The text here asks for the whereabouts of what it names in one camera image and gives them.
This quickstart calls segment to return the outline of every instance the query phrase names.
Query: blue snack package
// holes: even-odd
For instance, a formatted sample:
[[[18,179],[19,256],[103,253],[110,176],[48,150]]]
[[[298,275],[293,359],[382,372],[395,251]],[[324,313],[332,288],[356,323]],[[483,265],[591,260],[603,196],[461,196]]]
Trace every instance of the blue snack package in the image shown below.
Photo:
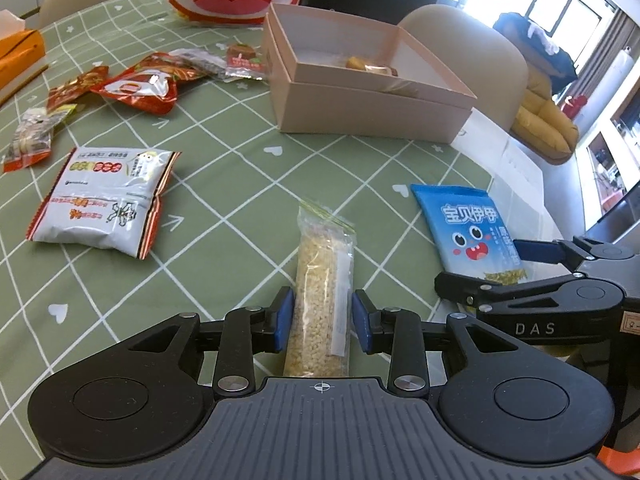
[[[526,279],[518,251],[486,191],[418,184],[411,190],[446,270],[503,285]]]

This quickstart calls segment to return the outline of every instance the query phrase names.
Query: floor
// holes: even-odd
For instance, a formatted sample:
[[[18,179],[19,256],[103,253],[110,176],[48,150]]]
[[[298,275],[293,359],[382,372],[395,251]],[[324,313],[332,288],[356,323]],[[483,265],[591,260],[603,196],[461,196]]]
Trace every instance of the floor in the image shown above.
[[[526,146],[520,145],[542,170],[545,183],[545,206],[564,238],[583,235],[584,207],[580,175],[575,157],[561,166],[553,166]]]

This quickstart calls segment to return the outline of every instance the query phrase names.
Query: metal screw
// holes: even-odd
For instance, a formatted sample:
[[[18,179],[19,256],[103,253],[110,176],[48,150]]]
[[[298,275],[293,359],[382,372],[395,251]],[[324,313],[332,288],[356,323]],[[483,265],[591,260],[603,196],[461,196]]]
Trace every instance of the metal screw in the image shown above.
[[[249,386],[249,381],[239,375],[228,375],[218,381],[218,387],[226,392],[241,392]]]
[[[423,389],[427,385],[422,377],[416,375],[401,375],[400,377],[396,377],[394,384],[396,388],[406,392],[415,392]]]

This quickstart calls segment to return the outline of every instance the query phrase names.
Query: white arrow print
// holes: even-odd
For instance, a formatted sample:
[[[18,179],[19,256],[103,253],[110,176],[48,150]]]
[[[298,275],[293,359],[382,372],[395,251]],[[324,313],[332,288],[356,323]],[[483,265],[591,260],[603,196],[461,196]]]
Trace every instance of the white arrow print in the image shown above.
[[[162,224],[160,227],[169,227],[170,225],[173,225],[173,227],[169,229],[169,232],[172,233],[174,232],[174,229],[182,223],[182,221],[184,220],[184,216],[168,215],[168,217],[171,218],[171,220],[169,220],[166,224]]]

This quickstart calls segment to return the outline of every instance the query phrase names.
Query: green tablecloth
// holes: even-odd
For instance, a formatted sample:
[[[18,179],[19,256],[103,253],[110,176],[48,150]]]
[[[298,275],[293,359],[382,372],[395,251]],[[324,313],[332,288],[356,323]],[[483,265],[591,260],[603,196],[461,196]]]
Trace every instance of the green tablecloth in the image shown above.
[[[260,43],[260,30],[186,27],[162,0],[112,0],[47,27],[50,68],[0,110],[0,146],[18,114],[49,88],[92,65],[111,73],[146,54],[229,38]],[[0,476],[20,478],[42,459],[27,420],[34,387],[49,374],[184,311],[222,319],[232,308],[268,306],[292,285],[298,200],[311,198],[356,226],[354,286],[380,306],[423,319],[438,307],[436,247],[408,191],[414,182],[486,189],[491,176],[449,146],[405,140],[283,135],[260,82],[182,88],[164,117],[88,96],[56,137],[50,159],[0,177]],[[115,251],[26,242],[24,234],[62,161],[77,145],[181,150],[164,195],[158,238],[138,261]],[[210,383],[208,356],[201,383]],[[257,380],[284,356],[257,355]],[[351,373],[386,378],[388,360],[351,339]]]

